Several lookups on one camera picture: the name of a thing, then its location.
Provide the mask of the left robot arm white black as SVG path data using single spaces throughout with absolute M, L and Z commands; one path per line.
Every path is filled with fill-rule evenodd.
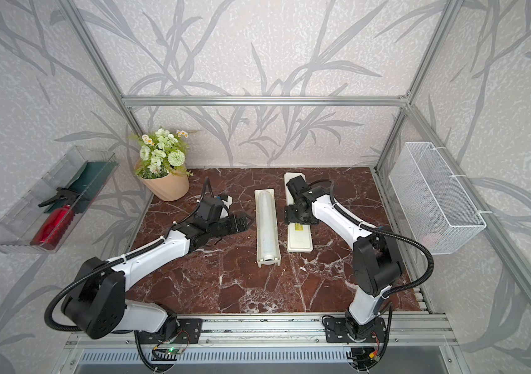
M 213 238 L 246 232 L 253 221 L 246 213 L 232 213 L 215 221 L 195 218 L 171 226 L 166 235 L 120 257 L 106 261 L 93 257 L 50 301 L 44 322 L 52 330 L 81 331 L 92 339 L 121 331 L 170 336 L 175 330 L 175 315 L 155 303 L 129 300 L 127 291 Z

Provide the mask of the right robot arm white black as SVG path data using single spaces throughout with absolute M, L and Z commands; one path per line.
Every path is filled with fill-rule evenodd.
M 390 296 L 422 285 L 432 276 L 435 262 L 424 245 L 388 228 L 375 227 L 363 221 L 339 203 L 333 188 L 325 190 L 296 177 L 287 183 L 287 191 L 293 199 L 293 203 L 285 207 L 287 224 L 326 224 L 352 250 L 357 291 L 347 311 L 350 327 L 365 327 L 381 314 L 382 304 Z M 399 242 L 420 251 L 427 260 L 427 267 L 419 278 L 396 286 L 395 282 L 405 271 Z

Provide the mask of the cream plastic wrap dispenser base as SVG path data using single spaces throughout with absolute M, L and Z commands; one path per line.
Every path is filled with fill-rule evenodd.
M 258 267 L 280 265 L 281 254 L 276 217 L 275 194 L 273 189 L 258 189 L 256 198 L 257 253 Z

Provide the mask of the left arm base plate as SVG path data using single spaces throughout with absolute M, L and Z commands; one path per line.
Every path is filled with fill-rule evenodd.
M 203 320 L 183 318 L 168 320 L 156 333 L 139 333 L 140 344 L 198 344 L 202 332 Z

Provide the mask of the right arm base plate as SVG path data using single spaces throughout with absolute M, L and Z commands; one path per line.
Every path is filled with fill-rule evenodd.
M 388 328 L 385 320 L 375 317 L 367 324 L 359 325 L 352 318 L 325 315 L 321 322 L 327 343 L 373 343 L 385 341 Z

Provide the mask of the clear plastic wrap roll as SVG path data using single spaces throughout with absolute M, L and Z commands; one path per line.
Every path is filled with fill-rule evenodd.
M 259 241 L 261 257 L 264 263 L 276 261 L 276 219 L 272 209 L 272 196 L 267 191 L 259 193 Z

